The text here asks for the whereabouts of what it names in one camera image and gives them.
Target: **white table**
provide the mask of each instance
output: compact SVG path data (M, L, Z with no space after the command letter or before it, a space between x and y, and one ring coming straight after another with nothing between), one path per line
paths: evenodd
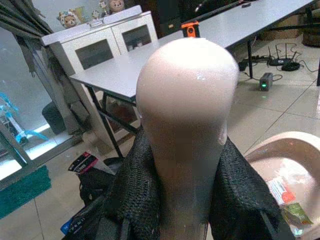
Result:
M314 2L316 0L253 1L249 7L242 8L240 5L201 21L199 24L200 36L224 48L230 48L248 40L263 30L271 28L272 25L285 17ZM102 116L112 118L123 125L126 130L134 132L131 129L132 126L118 121L110 113L101 108L92 88L101 90L106 95L135 106L137 80L142 67L158 48L180 38L183 38L182 31L175 32L139 49L74 74L71 76L71 79L88 87L92 100ZM110 135L110 138L117 152L119 152L119 147L115 140L113 140L113 136Z

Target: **stuffed toy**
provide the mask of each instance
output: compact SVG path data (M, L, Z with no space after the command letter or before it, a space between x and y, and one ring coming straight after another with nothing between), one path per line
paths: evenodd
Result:
M109 8L112 14L121 12L125 9L125 2L124 0L110 0Z
M80 24L80 20L76 15L76 11L73 9L70 9L69 11L59 12L59 16L57 17L57 19L66 29Z
M93 20L98 20L100 18L100 12L98 12L97 10L94 10L92 12L92 19Z

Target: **pink rounded object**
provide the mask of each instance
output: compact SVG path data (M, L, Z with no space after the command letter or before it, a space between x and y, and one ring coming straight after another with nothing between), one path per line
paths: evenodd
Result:
M137 108L163 186L161 240L206 235L238 75L231 54L204 38L166 44L140 73Z
M266 181L281 178L313 222L301 240L320 238L320 138L290 131L268 138L245 158Z

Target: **curtain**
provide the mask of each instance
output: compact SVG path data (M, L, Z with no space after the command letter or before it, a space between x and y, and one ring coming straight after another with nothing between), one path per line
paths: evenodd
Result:
M29 71L36 73L73 134L85 126L89 113L70 79L41 37L53 33L39 15L32 0L0 0L0 27L12 32L22 50Z

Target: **teal mat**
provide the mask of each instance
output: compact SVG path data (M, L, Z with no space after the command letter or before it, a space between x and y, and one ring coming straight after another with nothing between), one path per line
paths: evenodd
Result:
M51 188L46 166L0 191L0 219Z

